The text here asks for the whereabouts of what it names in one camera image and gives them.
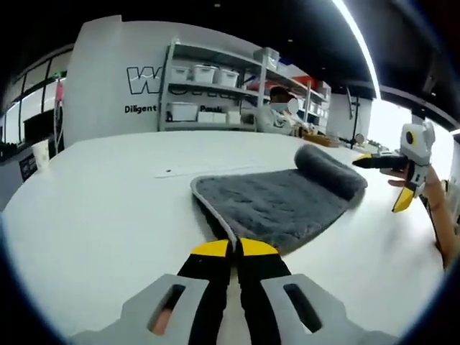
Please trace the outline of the person's right hand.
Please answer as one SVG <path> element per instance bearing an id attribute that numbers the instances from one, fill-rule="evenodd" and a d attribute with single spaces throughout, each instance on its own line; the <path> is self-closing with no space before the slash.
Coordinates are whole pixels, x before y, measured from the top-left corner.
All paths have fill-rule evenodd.
<path id="1" fill-rule="evenodd" d="M 390 177 L 387 182 L 393 187 L 403 188 L 408 179 L 408 167 L 405 167 L 404 169 L 382 168 L 379 171 L 383 175 Z"/>

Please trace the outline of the person's left hand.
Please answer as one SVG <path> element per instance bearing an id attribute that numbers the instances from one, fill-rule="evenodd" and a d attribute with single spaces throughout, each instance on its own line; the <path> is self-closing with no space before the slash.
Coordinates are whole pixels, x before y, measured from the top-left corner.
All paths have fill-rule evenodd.
<path id="1" fill-rule="evenodd" d="M 172 311 L 168 308 L 162 310 L 160 314 L 158 315 L 156 321 L 152 324 L 150 331 L 153 334 L 156 334 L 159 336 L 163 335 L 167 328 L 167 324 L 169 322 L 171 314 L 172 314 Z"/>

